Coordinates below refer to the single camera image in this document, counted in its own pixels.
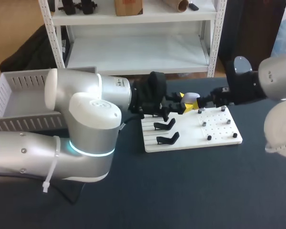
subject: white board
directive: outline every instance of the white board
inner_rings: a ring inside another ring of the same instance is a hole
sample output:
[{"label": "white board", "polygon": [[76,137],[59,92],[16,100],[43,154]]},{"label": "white board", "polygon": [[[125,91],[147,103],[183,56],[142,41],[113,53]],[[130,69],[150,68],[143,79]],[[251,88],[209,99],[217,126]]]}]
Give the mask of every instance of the white board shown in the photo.
[{"label": "white board", "polygon": [[[154,123],[168,124],[172,118],[175,118],[176,123],[171,130],[154,129]],[[142,119],[141,122],[147,153],[235,145],[243,141],[228,108],[224,112],[221,111],[221,108],[206,108],[201,114],[198,111],[190,111],[183,115],[170,113],[166,123],[161,117],[145,115],[145,119]],[[180,137],[174,145],[157,144],[158,136],[171,138],[176,132],[179,132]],[[210,141],[207,140],[209,135],[212,136]]]}]

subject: plastic crate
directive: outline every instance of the plastic crate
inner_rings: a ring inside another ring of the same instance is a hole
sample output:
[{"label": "plastic crate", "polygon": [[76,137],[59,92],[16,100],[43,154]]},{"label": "plastic crate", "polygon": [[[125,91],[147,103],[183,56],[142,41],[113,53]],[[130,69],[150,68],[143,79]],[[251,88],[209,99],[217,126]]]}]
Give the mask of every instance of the plastic crate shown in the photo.
[{"label": "plastic crate", "polygon": [[[95,73],[96,68],[74,68]],[[0,131],[41,131],[67,128],[59,112],[44,102],[44,84],[49,70],[0,75]]]}]

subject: table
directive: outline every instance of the table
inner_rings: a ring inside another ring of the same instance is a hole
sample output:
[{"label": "table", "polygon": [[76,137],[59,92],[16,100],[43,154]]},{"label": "table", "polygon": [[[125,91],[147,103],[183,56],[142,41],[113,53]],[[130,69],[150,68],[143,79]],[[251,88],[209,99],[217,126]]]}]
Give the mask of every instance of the table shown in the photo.
[{"label": "table", "polygon": [[[206,95],[225,79],[170,81],[170,91]],[[286,229],[286,158],[265,152],[274,102],[230,107],[243,143],[144,152],[139,121],[118,138],[112,168],[75,206],[41,183],[0,183],[0,228]]]}]

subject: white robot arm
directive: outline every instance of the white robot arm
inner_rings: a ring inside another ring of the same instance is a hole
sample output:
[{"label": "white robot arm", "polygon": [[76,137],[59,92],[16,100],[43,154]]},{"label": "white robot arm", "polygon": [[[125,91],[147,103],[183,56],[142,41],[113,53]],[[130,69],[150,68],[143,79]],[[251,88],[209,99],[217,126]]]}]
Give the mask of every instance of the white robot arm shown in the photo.
[{"label": "white robot arm", "polygon": [[[209,96],[198,98],[199,107],[204,107],[208,102],[219,107],[248,104],[265,98],[286,100],[286,55],[264,60],[258,72],[250,71],[250,64],[248,71],[238,72],[239,66],[236,66],[238,64],[235,62],[230,63],[226,69],[229,86],[216,88]],[[286,156],[286,101],[279,103],[269,112],[264,131],[268,141],[266,151]]]}]

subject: box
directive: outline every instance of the box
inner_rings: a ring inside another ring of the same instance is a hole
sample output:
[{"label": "box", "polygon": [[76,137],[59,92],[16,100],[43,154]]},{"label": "box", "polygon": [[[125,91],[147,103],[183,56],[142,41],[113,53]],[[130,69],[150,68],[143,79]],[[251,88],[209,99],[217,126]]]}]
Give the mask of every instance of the box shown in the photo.
[{"label": "box", "polygon": [[114,0],[117,16],[143,14],[143,0]]}]

